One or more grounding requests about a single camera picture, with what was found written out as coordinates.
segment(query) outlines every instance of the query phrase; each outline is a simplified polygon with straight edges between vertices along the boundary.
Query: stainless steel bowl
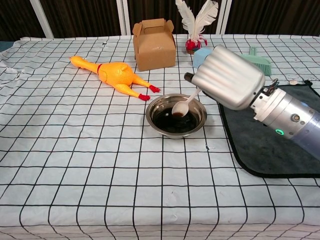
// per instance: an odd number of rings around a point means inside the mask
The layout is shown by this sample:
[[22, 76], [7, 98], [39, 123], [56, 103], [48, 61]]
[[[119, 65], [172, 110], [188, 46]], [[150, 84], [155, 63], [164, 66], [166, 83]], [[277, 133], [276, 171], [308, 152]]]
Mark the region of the stainless steel bowl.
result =
[[174, 94], [163, 95], [156, 98], [149, 104], [149, 106], [146, 109], [146, 119], [148, 123], [156, 131], [158, 131], [162, 135], [165, 135], [171, 139], [181, 139], [183, 137], [189, 136], [192, 133], [197, 132], [199, 129], [201, 129], [204, 126], [207, 120], [207, 111], [205, 107], [201, 104], [201, 102], [199, 102], [196, 99], [193, 99], [189, 103], [189, 112], [191, 112], [195, 116], [197, 121], [196, 127], [194, 129], [187, 132], [182, 132], [182, 133], [172, 133], [172, 132], [164, 131], [158, 128], [154, 124], [154, 119], [159, 115], [159, 113], [161, 113], [166, 109], [173, 108], [173, 106], [179, 101], [186, 101], [188, 97], [189, 97], [188, 95], [174, 93]]

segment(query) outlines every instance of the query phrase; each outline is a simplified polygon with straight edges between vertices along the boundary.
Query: plastic spoon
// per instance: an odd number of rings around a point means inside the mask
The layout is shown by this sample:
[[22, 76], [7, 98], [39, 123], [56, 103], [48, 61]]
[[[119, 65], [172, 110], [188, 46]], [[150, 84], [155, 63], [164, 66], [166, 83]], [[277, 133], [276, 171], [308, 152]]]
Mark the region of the plastic spoon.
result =
[[172, 108], [172, 115], [177, 117], [184, 117], [189, 112], [189, 103], [200, 92], [201, 89], [197, 88], [197, 90], [186, 101], [178, 101]]

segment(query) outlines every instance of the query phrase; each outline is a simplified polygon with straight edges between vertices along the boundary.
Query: rubber chicken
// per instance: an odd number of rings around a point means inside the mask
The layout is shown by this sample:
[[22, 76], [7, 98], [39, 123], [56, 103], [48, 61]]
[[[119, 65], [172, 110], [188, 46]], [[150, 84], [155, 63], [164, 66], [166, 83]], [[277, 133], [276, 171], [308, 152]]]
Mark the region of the rubber chicken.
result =
[[148, 101], [150, 99], [150, 96], [148, 95], [143, 95], [141, 93], [133, 91], [129, 87], [131, 84], [138, 84], [147, 87], [154, 93], [160, 92], [159, 88], [143, 80], [132, 71], [131, 67], [128, 64], [124, 62], [95, 64], [84, 60], [80, 56], [70, 57], [70, 61], [74, 66], [78, 68], [87, 69], [98, 74], [99, 79], [102, 82], [111, 85], [120, 93], [127, 94], [144, 101]]

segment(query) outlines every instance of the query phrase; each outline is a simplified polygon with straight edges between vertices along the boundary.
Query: dark gray towel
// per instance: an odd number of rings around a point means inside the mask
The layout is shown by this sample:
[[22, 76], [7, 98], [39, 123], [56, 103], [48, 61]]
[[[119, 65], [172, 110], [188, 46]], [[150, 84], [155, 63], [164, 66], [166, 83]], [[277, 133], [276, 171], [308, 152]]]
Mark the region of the dark gray towel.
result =
[[[306, 81], [278, 87], [320, 112], [320, 96], [311, 85]], [[234, 111], [220, 105], [220, 111], [234, 155], [251, 174], [267, 178], [320, 177], [320, 161], [254, 120], [252, 109]]]

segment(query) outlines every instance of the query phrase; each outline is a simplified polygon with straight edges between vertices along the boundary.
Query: dark liquid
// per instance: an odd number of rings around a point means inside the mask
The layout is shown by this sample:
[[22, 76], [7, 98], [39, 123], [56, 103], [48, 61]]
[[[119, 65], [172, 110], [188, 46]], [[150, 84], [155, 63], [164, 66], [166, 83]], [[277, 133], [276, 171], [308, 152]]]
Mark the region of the dark liquid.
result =
[[197, 119], [191, 112], [188, 112], [185, 116], [182, 116], [181, 113], [172, 115], [171, 112], [172, 108], [168, 108], [154, 116], [154, 124], [159, 129], [173, 134], [186, 133], [196, 128]]

